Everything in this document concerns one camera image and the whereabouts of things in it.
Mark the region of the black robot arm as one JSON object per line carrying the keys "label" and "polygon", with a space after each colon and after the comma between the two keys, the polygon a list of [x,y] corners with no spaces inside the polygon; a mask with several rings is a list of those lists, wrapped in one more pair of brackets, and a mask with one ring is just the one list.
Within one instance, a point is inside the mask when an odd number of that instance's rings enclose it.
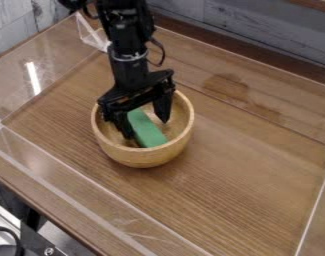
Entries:
{"label": "black robot arm", "polygon": [[84,10],[101,21],[108,40],[108,56],[115,76],[112,89],[99,98],[104,119],[112,122],[127,139],[135,137],[129,112],[148,103],[167,123],[176,91],[175,71],[151,71],[148,42],[165,50],[155,39],[155,18],[147,0],[58,0],[70,10]]}

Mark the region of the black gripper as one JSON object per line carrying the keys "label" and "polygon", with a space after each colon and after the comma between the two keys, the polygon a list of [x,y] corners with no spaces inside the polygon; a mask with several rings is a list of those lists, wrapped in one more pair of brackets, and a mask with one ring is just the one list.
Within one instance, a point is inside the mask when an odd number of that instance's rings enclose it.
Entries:
{"label": "black gripper", "polygon": [[115,122],[127,139],[135,137],[128,113],[148,103],[153,104],[155,113],[167,123],[171,119],[176,84],[172,69],[152,71],[147,57],[140,59],[121,58],[109,51],[115,85],[100,97],[99,105],[104,118]]}

